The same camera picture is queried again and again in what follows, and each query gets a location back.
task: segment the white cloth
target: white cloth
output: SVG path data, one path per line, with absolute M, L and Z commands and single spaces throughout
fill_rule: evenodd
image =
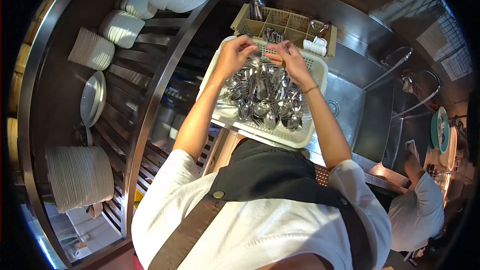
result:
M 414 191 L 396 197 L 390 204 L 392 250 L 415 251 L 428 244 L 444 225 L 444 199 L 440 188 L 424 173 Z
M 145 269 L 207 194 L 216 175 L 198 178 L 192 157 L 181 149 L 172 151 L 131 225 L 133 245 Z M 355 207 L 369 237 L 374 269 L 381 269 L 391 244 L 390 220 L 365 184 L 363 170 L 345 160 L 331 172 L 328 184 Z M 179 269 L 256 269 L 301 253 L 322 256 L 335 270 L 352 268 L 347 230 L 338 208 L 287 199 L 227 202 Z

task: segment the hand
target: hand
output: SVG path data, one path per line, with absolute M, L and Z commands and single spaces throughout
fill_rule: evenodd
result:
M 288 48 L 290 54 L 285 51 L 284 45 Z M 303 91 L 317 85 L 310 72 L 308 72 L 302 54 L 291 41 L 285 40 L 280 44 L 268 45 L 267 49 L 278 51 L 278 54 L 265 52 L 265 56 L 270 58 L 272 63 L 277 66 L 282 65 L 282 61 L 285 60 L 286 72 Z
M 417 159 L 417 156 L 411 150 L 411 147 L 413 147 L 413 144 L 411 144 L 408 150 L 406 151 L 406 158 L 405 158 L 405 164 L 404 164 L 405 169 L 408 168 L 408 169 L 411 169 L 412 171 L 418 171 L 418 169 L 421 168 L 423 170 L 419 160 Z
M 223 42 L 213 75 L 220 81 L 226 81 L 243 67 L 251 53 L 258 50 L 257 44 L 247 35 Z

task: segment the sink drain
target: sink drain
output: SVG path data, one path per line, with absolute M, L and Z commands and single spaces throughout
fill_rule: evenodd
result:
M 333 116 L 337 117 L 340 111 L 339 104 L 335 100 L 327 100 L 327 105 L 330 111 L 332 111 Z

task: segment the worker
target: worker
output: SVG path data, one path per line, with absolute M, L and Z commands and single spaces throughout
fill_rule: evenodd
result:
M 432 177 L 423 170 L 417 149 L 410 144 L 405 172 L 413 191 L 392 200 L 388 217 L 392 222 L 392 250 L 415 251 L 439 235 L 444 225 L 444 197 Z
M 226 79 L 259 50 L 247 35 L 221 46 L 215 70 L 180 128 L 173 151 L 140 202 L 131 225 L 145 269 L 380 269 L 391 244 L 386 211 L 300 52 L 269 45 L 303 90 L 330 169 L 328 187 L 299 151 L 244 139 L 229 165 L 199 177 L 195 162 Z

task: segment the metal pipe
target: metal pipe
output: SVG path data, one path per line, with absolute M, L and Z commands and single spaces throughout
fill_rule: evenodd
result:
M 440 79 L 438 78 L 438 76 L 437 76 L 434 72 L 432 72 L 432 71 L 430 71 L 430 70 L 421 69 L 419 72 L 422 72 L 422 71 L 427 72 L 428 74 L 432 75 L 432 76 L 435 78 L 435 80 L 437 81 L 437 88 L 435 89 L 435 91 L 433 91 L 433 93 L 431 93 L 429 96 L 427 96 L 427 98 L 423 99 L 422 101 L 420 101 L 420 102 L 417 103 L 416 105 L 412 106 L 412 107 L 409 108 L 408 110 L 405 110 L 405 111 L 403 111 L 403 112 L 401 112 L 401 113 L 398 113 L 398 114 L 396 114 L 396 115 L 393 115 L 393 116 L 392 116 L 392 119 L 395 118 L 395 117 L 400 117 L 400 116 L 402 116 L 402 115 L 404 115 L 404 114 L 406 114 L 406 113 L 408 113 L 408 112 L 416 109 L 417 107 L 423 105 L 425 102 L 427 102 L 427 101 L 429 101 L 430 99 L 432 99 L 432 98 L 438 93 L 438 91 L 440 90 Z
M 385 57 L 384 59 L 381 59 L 380 60 L 380 63 L 384 66 L 387 66 L 389 67 L 389 64 L 385 61 L 386 59 L 388 59 L 392 54 L 394 54 L 395 52 L 399 51 L 400 49 L 402 48 L 409 48 L 410 51 L 405 54 L 405 56 L 400 59 L 395 65 L 393 65 L 392 68 L 390 68 L 390 70 L 388 70 L 387 72 L 383 73 L 379 78 L 377 78 L 376 80 L 372 81 L 371 83 L 369 83 L 368 86 L 364 87 L 363 88 L 363 91 L 367 90 L 369 87 L 371 87 L 372 85 L 374 85 L 376 82 L 380 81 L 381 79 L 383 79 L 385 76 L 387 76 L 388 74 L 390 74 L 393 70 L 395 70 L 396 68 L 398 68 L 401 64 L 403 64 L 406 60 L 408 60 L 410 58 L 410 56 L 412 55 L 412 52 L 413 52 L 413 48 L 412 47 L 407 47 L 407 46 L 403 46 L 403 47 L 400 47 L 400 48 L 397 48 L 395 51 L 393 51 L 392 53 L 390 53 L 387 57 Z

